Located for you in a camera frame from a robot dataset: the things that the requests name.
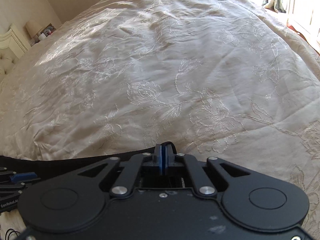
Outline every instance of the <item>picture frame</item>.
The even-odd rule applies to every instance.
[[[42,31],[41,34],[44,33],[44,35],[46,37],[48,37],[51,33],[53,33],[54,31],[56,31],[56,28],[52,25],[49,24],[47,27],[45,27]]]

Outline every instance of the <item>lampshade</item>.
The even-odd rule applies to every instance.
[[[41,25],[34,20],[28,21],[26,28],[31,38],[33,38],[39,31],[43,29]]]

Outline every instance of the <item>silver rivet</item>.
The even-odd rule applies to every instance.
[[[205,195],[211,195],[215,192],[215,189],[213,187],[204,186],[199,189],[200,193]]]
[[[166,193],[160,193],[159,194],[159,197],[161,197],[161,198],[165,198],[165,197],[167,197],[168,196],[168,194],[166,194]]]
[[[126,187],[123,186],[116,186],[114,188],[112,188],[112,193],[116,194],[116,195],[123,195],[126,194],[128,192],[128,189]]]
[[[36,240],[36,238],[34,236],[27,236],[26,240]]]

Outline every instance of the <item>bedspread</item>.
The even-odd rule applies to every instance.
[[[298,185],[320,239],[319,64],[247,0],[102,0],[0,84],[0,149],[54,160],[169,140]]]

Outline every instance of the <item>cream headboard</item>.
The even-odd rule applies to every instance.
[[[8,32],[0,34],[0,82],[30,48],[30,44],[14,24]]]

